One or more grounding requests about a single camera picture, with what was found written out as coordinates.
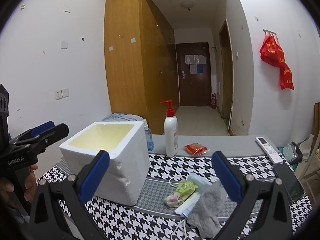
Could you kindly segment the white lotion pump bottle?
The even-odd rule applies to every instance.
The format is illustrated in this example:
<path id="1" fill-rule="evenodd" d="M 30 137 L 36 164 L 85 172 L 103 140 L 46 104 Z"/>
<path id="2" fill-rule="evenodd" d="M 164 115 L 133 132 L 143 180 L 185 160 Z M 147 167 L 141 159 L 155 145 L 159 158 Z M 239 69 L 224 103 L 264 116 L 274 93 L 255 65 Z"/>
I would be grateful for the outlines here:
<path id="1" fill-rule="evenodd" d="M 168 157 L 173 157 L 178 152 L 178 123 L 175 110 L 172 106 L 172 100 L 162 101 L 166 104 L 166 117 L 164 120 L 165 149 Z"/>

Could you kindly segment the white remote control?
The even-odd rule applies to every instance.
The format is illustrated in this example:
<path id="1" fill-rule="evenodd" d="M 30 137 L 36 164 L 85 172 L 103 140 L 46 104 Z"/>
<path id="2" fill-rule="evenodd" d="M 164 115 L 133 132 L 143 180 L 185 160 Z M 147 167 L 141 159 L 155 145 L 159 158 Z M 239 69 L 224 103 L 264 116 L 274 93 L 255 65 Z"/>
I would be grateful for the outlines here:
<path id="1" fill-rule="evenodd" d="M 268 156 L 273 165 L 278 165 L 284 162 L 284 159 L 271 146 L 271 144 L 264 137 L 256 137 L 256 143 L 261 147 L 264 153 Z"/>

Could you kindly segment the pink candy packet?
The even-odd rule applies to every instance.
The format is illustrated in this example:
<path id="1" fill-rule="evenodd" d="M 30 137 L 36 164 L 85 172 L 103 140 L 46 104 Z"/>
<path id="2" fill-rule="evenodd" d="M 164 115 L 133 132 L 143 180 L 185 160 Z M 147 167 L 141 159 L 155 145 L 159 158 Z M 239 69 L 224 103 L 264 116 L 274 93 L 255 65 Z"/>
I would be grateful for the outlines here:
<path id="1" fill-rule="evenodd" d="M 183 202 L 184 200 L 178 192 L 173 192 L 164 199 L 164 203 L 168 207 L 179 207 Z"/>

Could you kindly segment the grey towel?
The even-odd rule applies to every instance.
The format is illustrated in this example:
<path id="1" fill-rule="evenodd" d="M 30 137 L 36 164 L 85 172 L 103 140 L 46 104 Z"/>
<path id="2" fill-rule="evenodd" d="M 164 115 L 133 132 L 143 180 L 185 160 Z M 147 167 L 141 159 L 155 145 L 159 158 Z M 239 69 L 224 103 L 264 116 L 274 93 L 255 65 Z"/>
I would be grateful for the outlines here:
<path id="1" fill-rule="evenodd" d="M 226 199 L 227 192 L 220 180 L 201 194 L 187 219 L 187 223 L 198 230 L 201 238 L 214 238 L 220 231 L 217 215 L 223 209 Z"/>

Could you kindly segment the blue face mask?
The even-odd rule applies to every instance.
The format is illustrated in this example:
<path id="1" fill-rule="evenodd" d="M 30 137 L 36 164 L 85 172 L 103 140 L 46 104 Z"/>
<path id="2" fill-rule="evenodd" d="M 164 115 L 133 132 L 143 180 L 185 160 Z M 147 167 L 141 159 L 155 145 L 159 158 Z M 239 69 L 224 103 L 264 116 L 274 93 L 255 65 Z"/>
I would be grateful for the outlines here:
<path id="1" fill-rule="evenodd" d="M 208 189 L 212 185 L 212 183 L 208 179 L 195 173 L 190 174 L 187 177 L 187 180 L 193 182 L 197 186 L 196 191 L 200 194 L 204 193 L 204 191 L 206 191 L 206 189 Z"/>

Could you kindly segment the white face mask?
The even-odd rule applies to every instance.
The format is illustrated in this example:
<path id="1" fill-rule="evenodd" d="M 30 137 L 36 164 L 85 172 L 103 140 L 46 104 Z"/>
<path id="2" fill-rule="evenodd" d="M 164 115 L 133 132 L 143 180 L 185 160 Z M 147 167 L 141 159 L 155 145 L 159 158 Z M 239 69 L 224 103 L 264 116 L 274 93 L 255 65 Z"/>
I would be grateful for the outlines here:
<path id="1" fill-rule="evenodd" d="M 182 205 L 180 205 L 176 210 L 175 214 L 183 218 L 188 218 L 195 204 L 199 200 L 201 194 L 197 191 L 193 193 Z"/>

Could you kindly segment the grey covered bundle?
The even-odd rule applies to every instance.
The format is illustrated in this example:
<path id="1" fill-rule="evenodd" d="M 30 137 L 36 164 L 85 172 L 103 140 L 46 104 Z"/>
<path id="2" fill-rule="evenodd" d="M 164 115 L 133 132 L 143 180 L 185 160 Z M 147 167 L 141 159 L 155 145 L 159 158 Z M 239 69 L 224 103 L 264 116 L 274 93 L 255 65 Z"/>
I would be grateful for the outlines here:
<path id="1" fill-rule="evenodd" d="M 112 113 L 103 119 L 104 122 L 113 122 L 113 121 L 143 121 L 144 118 L 134 114 L 126 113 Z"/>

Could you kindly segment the red plastic bags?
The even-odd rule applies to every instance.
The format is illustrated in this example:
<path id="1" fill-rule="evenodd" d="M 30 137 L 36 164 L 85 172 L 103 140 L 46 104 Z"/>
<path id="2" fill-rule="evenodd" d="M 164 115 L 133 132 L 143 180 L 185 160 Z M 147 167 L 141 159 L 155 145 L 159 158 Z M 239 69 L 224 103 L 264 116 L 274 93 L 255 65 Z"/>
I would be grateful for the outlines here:
<path id="1" fill-rule="evenodd" d="M 280 88 L 294 90 L 291 69 L 286 64 L 284 52 L 273 35 L 265 34 L 259 52 L 262 61 L 280 69 Z"/>

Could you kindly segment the red snack packet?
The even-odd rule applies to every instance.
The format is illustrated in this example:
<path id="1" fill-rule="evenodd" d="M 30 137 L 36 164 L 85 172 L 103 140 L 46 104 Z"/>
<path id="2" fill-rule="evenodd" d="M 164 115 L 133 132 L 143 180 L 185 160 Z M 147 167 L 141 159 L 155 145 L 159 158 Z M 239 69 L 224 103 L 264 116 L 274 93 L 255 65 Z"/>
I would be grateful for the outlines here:
<path id="1" fill-rule="evenodd" d="M 192 143 L 189 145 L 185 145 L 184 148 L 185 152 L 189 154 L 192 157 L 199 157 L 204 155 L 205 153 L 208 152 L 208 148 L 206 146 L 203 146 L 198 143 Z"/>

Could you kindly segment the black smartphone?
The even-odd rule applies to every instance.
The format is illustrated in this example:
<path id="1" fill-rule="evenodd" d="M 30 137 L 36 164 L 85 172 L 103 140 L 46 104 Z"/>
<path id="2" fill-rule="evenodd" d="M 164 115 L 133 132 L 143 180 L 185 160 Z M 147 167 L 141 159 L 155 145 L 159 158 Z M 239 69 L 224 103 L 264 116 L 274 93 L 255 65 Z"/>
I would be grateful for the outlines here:
<path id="1" fill-rule="evenodd" d="M 273 172 L 277 178 L 282 180 L 291 203 L 296 202 L 304 196 L 305 190 L 291 170 L 290 165 L 285 163 L 274 165 Z"/>

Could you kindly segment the dark brown entrance door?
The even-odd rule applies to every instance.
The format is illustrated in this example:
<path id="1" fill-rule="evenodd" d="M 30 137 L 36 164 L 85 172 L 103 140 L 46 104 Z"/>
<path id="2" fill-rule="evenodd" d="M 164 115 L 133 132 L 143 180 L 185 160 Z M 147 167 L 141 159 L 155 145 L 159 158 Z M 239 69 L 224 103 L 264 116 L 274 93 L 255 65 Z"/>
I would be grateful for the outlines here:
<path id="1" fill-rule="evenodd" d="M 181 106 L 210 106 L 212 75 L 209 43 L 176 44 Z"/>

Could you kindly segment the green tissue packet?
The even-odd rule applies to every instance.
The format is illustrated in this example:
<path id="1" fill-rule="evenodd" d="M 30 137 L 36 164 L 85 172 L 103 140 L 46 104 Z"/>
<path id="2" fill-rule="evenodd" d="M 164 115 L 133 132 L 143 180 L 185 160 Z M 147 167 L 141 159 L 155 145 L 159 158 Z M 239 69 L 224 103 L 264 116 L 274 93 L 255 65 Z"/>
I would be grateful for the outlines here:
<path id="1" fill-rule="evenodd" d="M 187 200 L 198 188 L 198 186 L 189 180 L 182 180 L 178 183 L 175 192 L 178 194 L 178 198 L 185 201 Z"/>

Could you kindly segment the wooden wardrobe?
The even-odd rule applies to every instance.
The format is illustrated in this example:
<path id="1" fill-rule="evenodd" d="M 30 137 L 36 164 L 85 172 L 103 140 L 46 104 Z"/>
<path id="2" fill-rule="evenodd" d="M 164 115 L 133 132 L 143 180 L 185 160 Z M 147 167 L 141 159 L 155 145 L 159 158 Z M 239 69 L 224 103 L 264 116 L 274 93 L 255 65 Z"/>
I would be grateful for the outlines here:
<path id="1" fill-rule="evenodd" d="M 179 107 L 174 30 L 152 0 L 106 0 L 105 69 L 113 113 L 164 132 L 165 100 Z"/>

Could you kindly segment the wooden side door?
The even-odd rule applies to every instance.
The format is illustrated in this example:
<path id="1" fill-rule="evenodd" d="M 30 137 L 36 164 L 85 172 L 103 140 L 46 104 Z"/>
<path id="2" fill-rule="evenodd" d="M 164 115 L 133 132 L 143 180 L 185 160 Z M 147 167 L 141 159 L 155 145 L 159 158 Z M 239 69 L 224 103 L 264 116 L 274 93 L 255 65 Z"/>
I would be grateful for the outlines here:
<path id="1" fill-rule="evenodd" d="M 234 92 L 233 55 L 227 20 L 224 21 L 220 32 L 220 51 L 222 61 L 222 118 L 231 134 L 231 119 Z"/>

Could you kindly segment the red fire extinguisher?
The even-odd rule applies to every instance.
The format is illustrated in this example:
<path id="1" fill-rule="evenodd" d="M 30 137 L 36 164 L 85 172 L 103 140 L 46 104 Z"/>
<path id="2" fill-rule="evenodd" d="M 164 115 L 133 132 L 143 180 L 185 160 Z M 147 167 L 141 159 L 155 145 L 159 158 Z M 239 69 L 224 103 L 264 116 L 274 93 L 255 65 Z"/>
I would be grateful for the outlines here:
<path id="1" fill-rule="evenodd" d="M 211 107 L 212 107 L 212 109 L 217 108 L 217 94 L 216 93 L 212 94 Z"/>

